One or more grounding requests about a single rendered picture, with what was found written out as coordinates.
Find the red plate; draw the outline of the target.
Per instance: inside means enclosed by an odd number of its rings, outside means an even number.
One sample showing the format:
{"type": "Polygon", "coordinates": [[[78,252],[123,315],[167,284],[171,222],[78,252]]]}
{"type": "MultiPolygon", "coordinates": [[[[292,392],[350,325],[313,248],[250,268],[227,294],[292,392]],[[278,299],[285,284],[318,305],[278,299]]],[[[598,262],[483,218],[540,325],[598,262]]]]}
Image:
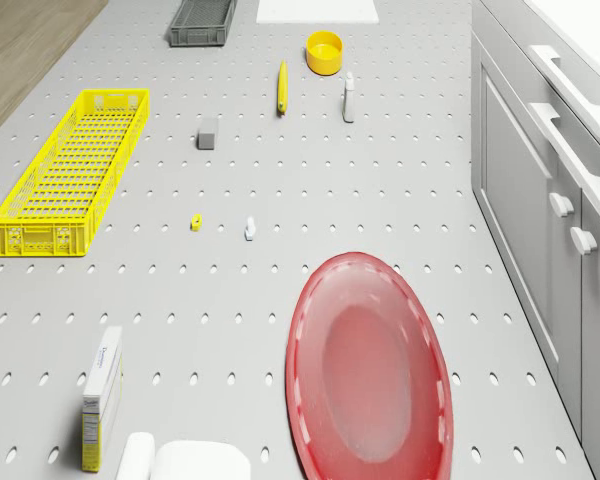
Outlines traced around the red plate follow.
{"type": "Polygon", "coordinates": [[[450,380],[406,281],[348,252],[306,282],[285,360],[287,413],[307,480],[450,480],[450,380]]]}

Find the grey cube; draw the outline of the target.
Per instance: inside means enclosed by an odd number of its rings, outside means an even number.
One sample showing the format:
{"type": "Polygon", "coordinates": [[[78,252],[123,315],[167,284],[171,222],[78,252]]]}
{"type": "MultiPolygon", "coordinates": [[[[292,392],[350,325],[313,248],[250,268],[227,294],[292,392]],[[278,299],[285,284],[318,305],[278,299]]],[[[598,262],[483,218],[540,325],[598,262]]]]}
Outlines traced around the grey cube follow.
{"type": "Polygon", "coordinates": [[[219,132],[217,118],[204,118],[201,121],[197,134],[197,147],[199,150],[214,150],[216,148],[219,132]]]}

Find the small white bottle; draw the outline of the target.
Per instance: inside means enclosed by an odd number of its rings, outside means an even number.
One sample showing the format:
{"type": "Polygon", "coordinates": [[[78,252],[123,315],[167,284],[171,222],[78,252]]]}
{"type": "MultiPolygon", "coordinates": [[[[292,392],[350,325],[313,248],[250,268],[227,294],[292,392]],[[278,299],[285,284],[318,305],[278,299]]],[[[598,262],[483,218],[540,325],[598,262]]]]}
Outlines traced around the small white bottle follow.
{"type": "Polygon", "coordinates": [[[346,123],[355,121],[355,79],[351,72],[346,73],[342,115],[346,123]]]}

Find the banana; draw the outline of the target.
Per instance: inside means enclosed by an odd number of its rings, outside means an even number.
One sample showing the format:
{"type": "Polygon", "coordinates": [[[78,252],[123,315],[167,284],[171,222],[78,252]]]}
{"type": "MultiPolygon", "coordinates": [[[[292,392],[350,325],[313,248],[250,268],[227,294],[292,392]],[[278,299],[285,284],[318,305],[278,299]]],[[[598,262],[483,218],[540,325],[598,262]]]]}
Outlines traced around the banana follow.
{"type": "Polygon", "coordinates": [[[277,90],[277,111],[280,115],[284,115],[288,108],[289,98],[289,83],[288,83],[288,66],[285,61],[280,64],[278,75],[278,90],[277,90]]]}

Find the yellow bowl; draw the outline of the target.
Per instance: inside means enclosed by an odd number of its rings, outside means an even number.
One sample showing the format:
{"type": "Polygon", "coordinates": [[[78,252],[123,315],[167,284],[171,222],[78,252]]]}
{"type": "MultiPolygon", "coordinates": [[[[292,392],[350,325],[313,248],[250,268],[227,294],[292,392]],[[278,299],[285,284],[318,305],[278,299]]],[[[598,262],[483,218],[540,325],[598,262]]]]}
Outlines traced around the yellow bowl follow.
{"type": "Polygon", "coordinates": [[[316,74],[329,76],[342,66],[343,42],[331,31],[316,31],[306,41],[306,61],[316,74]]]}

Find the white cabinet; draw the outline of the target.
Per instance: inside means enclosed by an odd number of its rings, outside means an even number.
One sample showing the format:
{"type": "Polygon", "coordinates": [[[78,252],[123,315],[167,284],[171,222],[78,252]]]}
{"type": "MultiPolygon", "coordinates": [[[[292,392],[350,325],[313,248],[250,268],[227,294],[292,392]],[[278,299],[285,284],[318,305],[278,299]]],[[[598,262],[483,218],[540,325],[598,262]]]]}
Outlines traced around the white cabinet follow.
{"type": "Polygon", "coordinates": [[[475,196],[600,480],[600,0],[471,0],[475,196]]]}

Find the dark grey basket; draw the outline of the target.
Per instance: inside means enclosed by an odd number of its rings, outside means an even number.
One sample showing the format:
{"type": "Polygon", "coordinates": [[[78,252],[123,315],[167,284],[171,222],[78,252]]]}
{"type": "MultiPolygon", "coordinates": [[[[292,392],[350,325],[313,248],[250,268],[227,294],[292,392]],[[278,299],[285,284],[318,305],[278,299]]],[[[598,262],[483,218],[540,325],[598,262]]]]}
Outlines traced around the dark grey basket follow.
{"type": "Polygon", "coordinates": [[[169,26],[171,47],[224,46],[237,0],[183,0],[169,26]]]}

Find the white board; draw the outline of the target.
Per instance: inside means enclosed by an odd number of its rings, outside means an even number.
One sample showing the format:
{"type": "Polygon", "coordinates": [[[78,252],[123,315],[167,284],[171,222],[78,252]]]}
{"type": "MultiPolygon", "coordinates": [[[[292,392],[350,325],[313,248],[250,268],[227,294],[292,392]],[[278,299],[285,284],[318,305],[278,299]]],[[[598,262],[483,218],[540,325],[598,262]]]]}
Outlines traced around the white board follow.
{"type": "Polygon", "coordinates": [[[259,0],[258,24],[377,24],[374,0],[259,0]]]}

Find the yellow and white box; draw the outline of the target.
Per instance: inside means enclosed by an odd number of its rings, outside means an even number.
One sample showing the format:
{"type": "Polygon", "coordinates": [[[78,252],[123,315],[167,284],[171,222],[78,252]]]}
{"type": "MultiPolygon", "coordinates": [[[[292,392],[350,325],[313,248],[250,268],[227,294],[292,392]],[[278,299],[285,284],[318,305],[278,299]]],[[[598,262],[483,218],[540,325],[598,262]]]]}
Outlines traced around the yellow and white box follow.
{"type": "Polygon", "coordinates": [[[107,449],[122,391],[122,327],[108,327],[83,392],[82,470],[98,472],[107,449]]]}

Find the yellow basket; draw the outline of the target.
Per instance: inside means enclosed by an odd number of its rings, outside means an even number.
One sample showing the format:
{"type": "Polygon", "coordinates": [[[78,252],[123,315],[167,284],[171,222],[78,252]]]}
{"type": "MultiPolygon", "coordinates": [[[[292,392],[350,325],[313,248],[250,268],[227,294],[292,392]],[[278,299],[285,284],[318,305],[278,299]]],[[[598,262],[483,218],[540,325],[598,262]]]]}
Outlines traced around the yellow basket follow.
{"type": "Polygon", "coordinates": [[[0,257],[81,257],[149,116],[146,89],[82,91],[0,206],[0,257]]]}

